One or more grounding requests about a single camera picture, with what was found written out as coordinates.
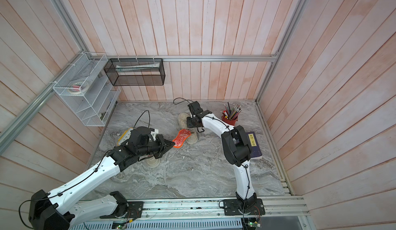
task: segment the yellow label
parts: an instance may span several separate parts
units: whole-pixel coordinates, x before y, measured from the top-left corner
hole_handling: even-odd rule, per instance
[[[249,136],[249,139],[250,139],[251,146],[257,146],[256,140],[254,139],[254,135],[253,134],[248,134],[248,136]]]

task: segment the black wire basket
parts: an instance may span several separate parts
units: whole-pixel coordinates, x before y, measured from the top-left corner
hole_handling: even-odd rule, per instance
[[[162,59],[109,59],[104,71],[114,86],[163,85],[165,81]]]

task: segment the white wire shelf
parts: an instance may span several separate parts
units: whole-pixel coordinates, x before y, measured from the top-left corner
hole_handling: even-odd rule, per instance
[[[90,54],[97,53],[83,53],[53,89],[84,125],[105,126],[121,88],[112,91],[107,76],[99,77],[107,63],[106,55],[90,59]]]

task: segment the wire mesh basket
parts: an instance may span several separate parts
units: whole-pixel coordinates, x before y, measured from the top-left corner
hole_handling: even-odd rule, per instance
[[[90,59],[90,54],[83,53],[53,89],[84,125],[105,126],[121,88],[113,90],[107,76],[99,75],[106,55]]]
[[[104,71],[114,86],[163,85],[165,81],[162,59],[109,59]]]

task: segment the robotic arm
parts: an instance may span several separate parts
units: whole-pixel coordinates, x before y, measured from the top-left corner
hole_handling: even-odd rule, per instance
[[[131,210],[131,203],[119,192],[85,203],[77,202],[106,179],[141,161],[141,156],[153,155],[158,159],[173,148],[174,142],[156,133],[157,129],[137,127],[128,140],[108,151],[91,169],[48,193],[36,192],[31,198],[28,217],[33,229],[67,230],[92,218],[103,215],[122,218],[127,212],[131,218],[140,217],[143,203],[136,207],[140,209]]]
[[[251,144],[244,128],[226,124],[209,110],[204,111],[197,101],[188,107],[191,117],[187,118],[187,127],[197,130],[205,127],[217,134],[222,140],[225,158],[233,165],[237,199],[223,200],[225,215],[259,214],[254,207],[260,207],[262,201],[257,199],[251,184]],[[131,218],[140,217],[143,202],[128,202],[119,192],[89,202],[77,202],[106,179],[143,160],[140,157],[153,155],[158,159],[173,148],[174,142],[157,133],[157,129],[137,127],[128,140],[109,150],[91,169],[48,193],[40,190],[33,194],[28,217],[33,229],[67,230],[93,218],[104,218],[104,215],[105,218],[124,218],[127,212]]]
[[[222,141],[223,151],[227,161],[232,164],[236,178],[236,200],[224,200],[226,215],[255,212],[254,206],[259,206],[261,199],[251,184],[250,153],[251,144],[242,126],[229,125],[217,118],[211,111],[203,110],[195,101],[189,105],[191,116],[187,118],[188,128],[205,127],[217,134]]]

